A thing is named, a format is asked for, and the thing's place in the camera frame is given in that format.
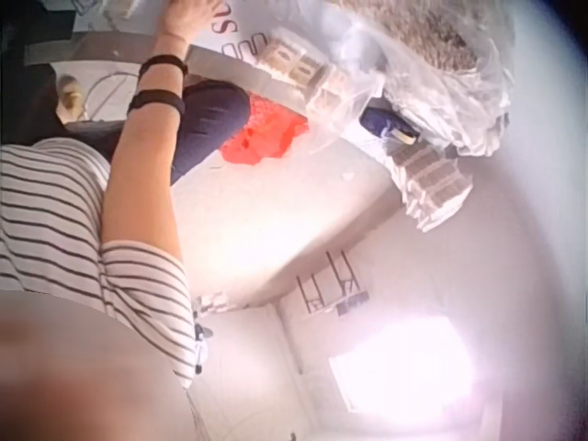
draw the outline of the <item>striped shirt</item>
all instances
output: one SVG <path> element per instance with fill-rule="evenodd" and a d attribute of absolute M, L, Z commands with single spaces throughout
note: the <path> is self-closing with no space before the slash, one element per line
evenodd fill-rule
<path fill-rule="evenodd" d="M 108 163 L 62 138 L 0 149 L 0 289 L 105 312 L 162 353 L 188 387 L 196 340 L 184 268 L 145 243 L 100 242 Z"/>

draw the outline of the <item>window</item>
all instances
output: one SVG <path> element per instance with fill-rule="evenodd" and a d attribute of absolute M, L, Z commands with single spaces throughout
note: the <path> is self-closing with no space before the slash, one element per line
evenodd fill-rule
<path fill-rule="evenodd" d="M 467 398 L 473 367 L 445 317 L 398 322 L 353 351 L 330 359 L 350 412 L 395 424 L 425 424 Z"/>

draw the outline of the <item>black bracelet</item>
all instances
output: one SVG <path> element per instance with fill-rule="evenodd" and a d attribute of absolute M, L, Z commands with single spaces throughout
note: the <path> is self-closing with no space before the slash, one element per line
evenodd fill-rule
<path fill-rule="evenodd" d="M 184 116 L 186 112 L 186 104 L 184 100 L 176 95 L 174 92 L 162 89 L 151 89 L 141 90 L 135 97 L 130 101 L 129 114 L 132 110 L 141 108 L 151 103 L 167 104 L 168 106 L 175 107 L 180 112 L 180 117 Z"/>
<path fill-rule="evenodd" d="M 139 80 L 141 80 L 149 68 L 155 66 L 155 64 L 172 64 L 180 69 L 184 76 L 187 75 L 186 64 L 175 55 L 156 55 L 141 65 L 141 69 L 139 70 Z"/>

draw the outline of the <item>red cloth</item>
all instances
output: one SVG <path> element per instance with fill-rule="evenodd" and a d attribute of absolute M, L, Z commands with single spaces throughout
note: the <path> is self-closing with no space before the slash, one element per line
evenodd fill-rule
<path fill-rule="evenodd" d="M 220 147 L 229 163 L 255 165 L 263 158 L 281 158 L 294 138 L 308 130 L 306 118 L 298 113 L 258 95 L 249 96 L 249 121 Z"/>

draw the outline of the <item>dark pants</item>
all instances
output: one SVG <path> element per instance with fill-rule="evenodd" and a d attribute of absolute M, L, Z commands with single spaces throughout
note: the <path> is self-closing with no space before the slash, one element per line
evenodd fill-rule
<path fill-rule="evenodd" d="M 13 133 L 9 139 L 4 139 L 5 143 L 32 145 L 48 138 L 73 138 L 88 144 L 111 162 L 122 123 L 109 130 L 67 130 L 55 114 L 58 99 L 55 72 L 45 65 L 35 66 L 32 74 L 44 78 L 43 86 L 37 87 L 34 96 L 26 100 L 29 104 L 21 113 L 23 116 L 14 122 Z M 34 83 L 38 84 L 39 78 L 35 78 Z M 207 80 L 192 85 L 184 90 L 184 101 L 186 113 L 177 133 L 172 184 L 219 149 L 245 125 L 250 115 L 249 96 L 230 83 Z M 3 114 L 10 111 L 11 108 L 4 108 Z"/>

